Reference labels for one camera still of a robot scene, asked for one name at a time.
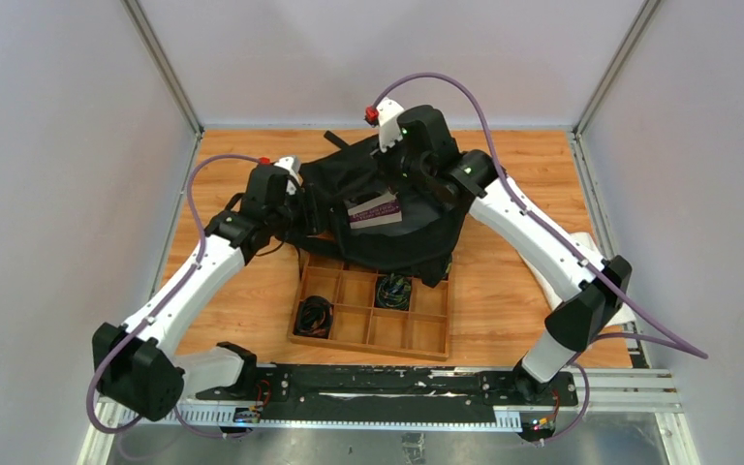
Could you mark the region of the purple treehouse book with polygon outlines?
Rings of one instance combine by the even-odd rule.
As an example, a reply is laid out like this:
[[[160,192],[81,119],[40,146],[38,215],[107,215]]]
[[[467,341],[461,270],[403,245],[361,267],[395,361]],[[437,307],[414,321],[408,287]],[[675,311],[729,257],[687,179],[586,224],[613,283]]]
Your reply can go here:
[[[344,201],[352,230],[361,230],[402,221],[402,208],[391,192],[373,192]]]

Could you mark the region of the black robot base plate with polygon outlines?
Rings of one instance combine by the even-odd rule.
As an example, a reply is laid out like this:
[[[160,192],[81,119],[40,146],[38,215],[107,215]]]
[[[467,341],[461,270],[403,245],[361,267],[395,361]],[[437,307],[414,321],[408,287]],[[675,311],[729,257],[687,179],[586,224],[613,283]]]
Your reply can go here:
[[[264,364],[250,387],[211,387],[197,399],[263,407],[264,420],[487,423],[497,407],[574,407],[574,377],[521,387],[510,369],[451,366]]]

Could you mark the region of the black fabric backpack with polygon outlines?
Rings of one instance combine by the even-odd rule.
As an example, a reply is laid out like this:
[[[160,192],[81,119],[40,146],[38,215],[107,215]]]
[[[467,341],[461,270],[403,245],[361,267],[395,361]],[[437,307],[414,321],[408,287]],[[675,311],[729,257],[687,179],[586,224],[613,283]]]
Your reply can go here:
[[[464,160],[440,160],[423,143],[382,152],[374,136],[348,143],[331,131],[335,151],[300,167],[301,218],[284,233],[299,249],[436,287],[474,194],[452,176]]]

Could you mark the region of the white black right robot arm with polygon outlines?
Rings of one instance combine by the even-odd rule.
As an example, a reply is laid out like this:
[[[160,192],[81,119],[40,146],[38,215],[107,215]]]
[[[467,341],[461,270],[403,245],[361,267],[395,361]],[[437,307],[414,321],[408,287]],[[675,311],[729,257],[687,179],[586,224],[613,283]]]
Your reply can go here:
[[[467,204],[469,215],[504,238],[560,298],[542,335],[513,369],[518,398],[541,403],[561,369],[623,307],[631,264],[620,256],[607,259],[568,235],[525,197],[495,158],[459,149],[436,108],[405,109],[382,98],[365,110],[364,119],[378,131],[374,157],[385,174],[448,206]]]

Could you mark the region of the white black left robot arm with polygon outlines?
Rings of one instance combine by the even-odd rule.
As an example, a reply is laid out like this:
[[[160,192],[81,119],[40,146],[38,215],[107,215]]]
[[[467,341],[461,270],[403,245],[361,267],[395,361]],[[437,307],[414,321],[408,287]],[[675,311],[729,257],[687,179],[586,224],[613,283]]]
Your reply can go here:
[[[92,337],[95,373],[86,393],[92,424],[107,433],[120,427],[101,424],[96,413],[103,395],[135,413],[158,421],[183,399],[221,388],[235,400],[258,387],[256,357],[228,342],[204,353],[178,356],[185,332],[219,290],[257,257],[271,238],[282,238],[302,219],[301,162],[287,156],[257,159],[245,193],[202,223],[193,199],[186,200],[198,229],[193,252],[160,291],[121,325],[104,323]]]

